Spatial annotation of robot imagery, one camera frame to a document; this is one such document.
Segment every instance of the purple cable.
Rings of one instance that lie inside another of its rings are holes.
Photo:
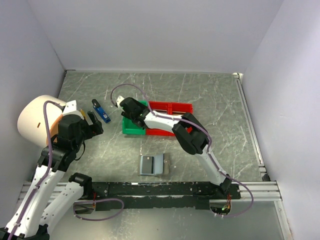
[[[121,209],[116,214],[114,214],[112,216],[108,216],[108,217],[101,218],[101,219],[91,219],[91,218],[80,217],[80,216],[78,216],[76,214],[75,206],[77,206],[77,205],[81,206],[81,204],[95,204],[95,203],[103,203],[103,202],[111,202],[111,201],[117,201],[117,202],[122,204]],[[112,218],[118,216],[124,210],[124,208],[125,208],[125,203],[124,203],[124,201],[122,201],[119,198],[106,198],[106,199],[100,199],[100,200],[94,200],[94,201],[93,200],[90,200],[90,201],[77,201],[73,205],[73,214],[74,214],[74,216],[76,218],[81,219],[81,220],[91,221],[91,222],[101,222],[101,221],[112,219]]]
[[[231,181],[234,181],[234,182],[236,182],[237,184],[243,186],[243,187],[249,192],[249,194],[250,194],[250,196],[251,196],[251,202],[250,202],[250,205],[249,205],[246,209],[244,209],[243,211],[240,211],[240,212],[238,212],[238,213],[231,214],[231,215],[226,215],[226,216],[215,213],[215,216],[221,216],[222,218],[237,217],[237,216],[239,216],[239,215],[244,214],[245,212],[247,212],[247,211],[253,206],[253,204],[254,204],[254,196],[253,196],[252,192],[250,191],[250,189],[249,189],[245,184],[243,184],[242,182],[240,182],[240,181],[234,179],[233,177],[228,176],[228,175],[226,175],[225,173],[223,173],[223,172],[220,170],[220,168],[218,167],[218,165],[217,165],[216,161],[214,160],[213,156],[210,154],[210,146],[211,146],[211,144],[212,144],[212,138],[211,138],[211,136],[209,135],[209,133],[208,133],[205,129],[203,129],[202,127],[200,127],[199,125],[197,125],[197,124],[195,124],[195,123],[193,123],[193,122],[191,122],[191,121],[188,121],[188,120],[185,120],[185,119],[182,119],[182,118],[168,117],[168,116],[162,116],[162,115],[156,114],[156,113],[152,110],[152,108],[150,107],[149,100],[148,100],[148,97],[147,97],[146,93],[145,93],[140,87],[138,87],[138,86],[136,86],[136,85],[134,85],[134,84],[131,84],[131,83],[122,83],[122,84],[116,86],[115,88],[113,88],[113,89],[111,90],[110,100],[111,100],[111,102],[112,102],[112,104],[113,104],[114,106],[118,107],[117,104],[116,104],[116,103],[113,101],[113,99],[112,99],[112,94],[113,94],[113,92],[114,92],[117,88],[119,88],[119,87],[121,87],[121,86],[125,86],[125,85],[127,85],[127,86],[133,86],[133,87],[137,88],[137,89],[143,94],[143,96],[144,96],[144,98],[145,98],[145,100],[146,100],[146,102],[147,102],[147,104],[148,104],[148,109],[150,110],[150,112],[151,112],[154,116],[159,117],[159,118],[162,118],[162,119],[182,121],[182,122],[185,122],[185,123],[187,123],[187,124],[190,124],[190,125],[196,127],[197,129],[201,130],[201,131],[208,137],[208,139],[209,139],[209,143],[208,143],[208,147],[207,147],[207,149],[206,149],[206,150],[207,150],[206,153],[209,155],[209,158],[211,159],[211,161],[212,161],[213,165],[215,166],[215,168],[219,171],[219,173],[220,173],[221,175],[223,175],[223,176],[226,177],[227,179],[230,179]]]
[[[48,116],[47,116],[47,104],[53,104],[55,106],[57,106],[58,108],[60,108],[61,110],[63,110],[63,106],[60,106],[58,103],[54,102],[54,101],[45,101],[43,104],[43,115],[44,115],[44,124],[45,124],[45,130],[46,130],[46,136],[47,136],[47,141],[48,141],[48,148],[49,148],[49,162],[48,162],[48,167],[44,173],[44,175],[40,178],[40,180],[36,183],[36,187],[34,188],[30,195],[28,196],[28,198],[26,199],[23,208],[20,212],[20,215],[18,216],[17,220],[16,220],[16,225],[13,227],[8,240],[11,240],[12,237],[14,236],[22,218],[24,217],[27,208],[30,205],[30,202],[32,200],[32,198],[34,197],[34,195],[36,194],[37,190],[40,188],[42,182],[46,179],[46,177],[49,175],[49,171],[51,168],[51,164],[52,164],[52,143],[51,143],[51,135],[50,135],[50,128],[49,128],[49,123],[48,123]]]

